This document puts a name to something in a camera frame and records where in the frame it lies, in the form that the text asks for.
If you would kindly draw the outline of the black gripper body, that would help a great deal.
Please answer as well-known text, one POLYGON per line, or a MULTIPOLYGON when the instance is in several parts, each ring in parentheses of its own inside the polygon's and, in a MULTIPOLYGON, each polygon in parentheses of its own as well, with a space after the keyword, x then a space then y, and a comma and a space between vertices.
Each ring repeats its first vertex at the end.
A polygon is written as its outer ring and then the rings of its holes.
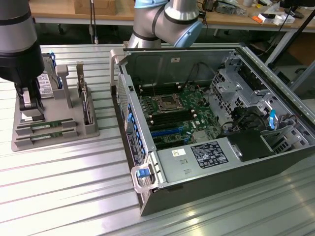
POLYGON ((44 71, 39 45, 15 53, 0 53, 0 77, 19 85, 36 79, 44 71))

